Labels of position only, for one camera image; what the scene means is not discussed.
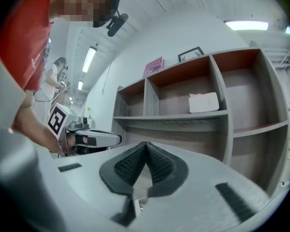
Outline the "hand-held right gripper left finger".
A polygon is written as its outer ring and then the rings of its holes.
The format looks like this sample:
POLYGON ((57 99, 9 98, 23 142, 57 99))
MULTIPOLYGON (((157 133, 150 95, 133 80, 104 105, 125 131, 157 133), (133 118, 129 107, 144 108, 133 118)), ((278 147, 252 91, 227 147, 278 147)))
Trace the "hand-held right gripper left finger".
POLYGON ((126 197, 122 211, 111 220, 129 226, 135 219, 133 186, 146 163, 146 143, 141 142, 114 158, 106 161, 99 170, 100 177, 109 190, 126 197))

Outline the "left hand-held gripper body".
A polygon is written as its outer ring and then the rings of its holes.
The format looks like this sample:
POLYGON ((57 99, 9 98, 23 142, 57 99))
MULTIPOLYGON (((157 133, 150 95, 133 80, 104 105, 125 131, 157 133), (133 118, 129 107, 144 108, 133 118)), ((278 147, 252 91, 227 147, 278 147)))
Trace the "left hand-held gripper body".
POLYGON ((57 139, 60 150, 66 155, 102 152, 122 142, 120 134, 91 129, 86 117, 78 116, 58 103, 53 107, 47 126, 57 139), (67 133, 75 134, 76 145, 71 152, 67 149, 67 133))

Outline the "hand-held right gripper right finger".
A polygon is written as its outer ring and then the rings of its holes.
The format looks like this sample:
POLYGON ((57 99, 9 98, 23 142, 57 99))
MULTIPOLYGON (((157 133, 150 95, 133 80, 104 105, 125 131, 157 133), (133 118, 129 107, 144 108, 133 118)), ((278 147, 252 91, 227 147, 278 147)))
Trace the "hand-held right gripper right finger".
POLYGON ((186 162, 151 142, 147 142, 145 148, 146 165, 152 179, 152 187, 147 190, 147 196, 152 198, 172 195, 188 177, 186 162))

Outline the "person's left hand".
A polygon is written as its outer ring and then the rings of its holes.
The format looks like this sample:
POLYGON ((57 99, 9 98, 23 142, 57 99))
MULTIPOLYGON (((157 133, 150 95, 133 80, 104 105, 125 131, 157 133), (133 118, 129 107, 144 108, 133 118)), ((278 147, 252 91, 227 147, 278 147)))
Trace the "person's left hand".
POLYGON ((76 145, 75 134, 67 133, 66 134, 67 149, 71 152, 76 145))

